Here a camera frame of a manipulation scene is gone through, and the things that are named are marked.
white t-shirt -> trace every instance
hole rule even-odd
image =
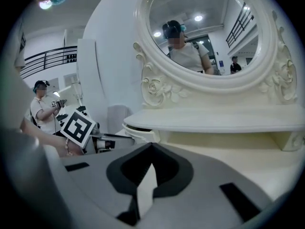
[[[205,56],[209,50],[199,42],[197,42],[197,45],[199,49],[196,49],[192,43],[187,42],[181,49],[171,50],[170,58],[191,71],[202,71],[201,57]]]
[[[25,66],[24,45],[22,21],[19,19],[0,52],[0,82],[2,83],[0,87],[0,127],[7,129],[20,128],[24,114],[34,96],[33,91],[15,69],[15,67]]]
[[[46,133],[54,134],[55,132],[61,130],[61,125],[59,124],[54,114],[49,116],[49,118],[44,121],[38,120],[36,117],[36,114],[38,113],[39,110],[46,111],[49,109],[51,109],[51,107],[37,97],[34,97],[30,105],[31,114],[35,118],[37,125],[40,126],[40,129]]]

ceiling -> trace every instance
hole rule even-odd
[[[256,53],[258,45],[258,36],[253,38],[250,42],[248,42],[241,50],[237,52],[238,56],[243,56],[243,55],[252,55],[254,56]]]
[[[162,32],[162,25],[170,20],[178,20],[186,26],[186,33],[210,26],[221,25],[227,0],[153,0],[150,10],[151,33]],[[203,16],[195,21],[197,15]],[[159,45],[164,42],[162,36],[155,38]]]
[[[86,26],[101,0],[66,0],[64,3],[43,10],[37,3],[30,4],[23,12],[24,33],[27,38]]]
[[[74,83],[78,82],[77,74],[65,75],[65,76],[64,76],[64,79],[65,79],[65,85],[66,85],[66,87],[72,85],[72,79],[71,79],[71,77],[73,77]]]

ceiling light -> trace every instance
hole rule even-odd
[[[161,32],[157,31],[153,36],[154,37],[159,37],[159,36],[161,36]]]
[[[53,94],[60,97],[57,91],[53,92]]]
[[[52,6],[52,2],[50,0],[47,1],[43,1],[39,3],[39,6],[43,9],[43,10],[47,10],[48,8],[50,8]]]
[[[195,21],[201,21],[202,20],[202,16],[201,15],[198,15],[195,17]]]

white column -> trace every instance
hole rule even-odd
[[[62,90],[66,87],[65,78],[63,76],[58,77],[59,90]]]
[[[77,84],[78,83],[75,83],[73,76],[71,76],[71,82],[72,82],[72,86],[73,86],[73,88],[74,88],[74,90],[76,92],[77,100],[78,100],[80,106],[82,106],[82,104],[81,104],[81,95],[80,95],[79,91],[77,90]]]
[[[77,65],[83,93],[82,102],[92,120],[100,123],[100,132],[107,133],[108,101],[99,77],[95,52],[95,40],[78,40]]]

